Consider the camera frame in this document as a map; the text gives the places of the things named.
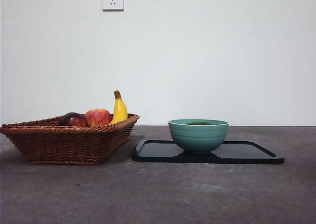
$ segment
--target black tray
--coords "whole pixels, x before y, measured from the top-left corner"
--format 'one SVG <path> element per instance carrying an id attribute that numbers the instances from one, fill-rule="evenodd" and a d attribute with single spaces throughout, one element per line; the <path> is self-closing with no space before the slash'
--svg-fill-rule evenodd
<path id="1" fill-rule="evenodd" d="M 227 164 L 281 164 L 284 157 L 251 141 L 224 141 L 208 154 L 191 154 L 179 148 L 173 140 L 141 140 L 132 153 L 134 161 L 189 162 Z"/>

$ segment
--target fruit basket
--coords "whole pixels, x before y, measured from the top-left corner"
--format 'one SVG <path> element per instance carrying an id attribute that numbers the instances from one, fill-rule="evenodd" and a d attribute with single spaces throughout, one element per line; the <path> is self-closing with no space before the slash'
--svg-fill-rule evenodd
<path id="1" fill-rule="evenodd" d="M 59 126 L 61 117 L 4 124 L 0 132 L 21 152 L 25 163 L 97 165 L 128 141 L 139 119 L 129 113 L 115 124 L 75 127 Z"/>

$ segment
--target red apple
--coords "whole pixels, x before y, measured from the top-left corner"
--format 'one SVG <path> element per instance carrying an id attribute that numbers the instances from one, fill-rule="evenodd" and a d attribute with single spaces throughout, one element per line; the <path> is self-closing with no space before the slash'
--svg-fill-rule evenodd
<path id="1" fill-rule="evenodd" d="M 103 126 L 111 122 L 111 114 L 106 109 L 89 110 L 84 114 L 89 126 Z"/>
<path id="2" fill-rule="evenodd" d="M 88 122 L 82 114 L 69 112 L 59 120 L 60 126 L 87 127 Z"/>

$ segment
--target yellow banana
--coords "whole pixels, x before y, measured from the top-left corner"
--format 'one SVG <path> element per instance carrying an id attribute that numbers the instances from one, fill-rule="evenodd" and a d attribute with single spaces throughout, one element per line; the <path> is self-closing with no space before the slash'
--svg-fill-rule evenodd
<path id="1" fill-rule="evenodd" d="M 110 124 L 115 124 L 116 122 L 127 119 L 127 108 L 120 96 L 120 92 L 118 90 L 115 90 L 114 96 L 115 96 L 114 113 L 113 113 L 113 119 L 110 122 Z"/>

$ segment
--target teal ceramic bowl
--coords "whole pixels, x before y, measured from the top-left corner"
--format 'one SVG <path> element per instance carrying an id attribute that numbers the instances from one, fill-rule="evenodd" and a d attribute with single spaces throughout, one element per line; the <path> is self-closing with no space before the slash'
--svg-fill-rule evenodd
<path id="1" fill-rule="evenodd" d="M 168 124 L 173 141 L 186 152 L 196 154 L 219 148 L 229 126 L 225 121 L 212 119 L 175 119 Z"/>

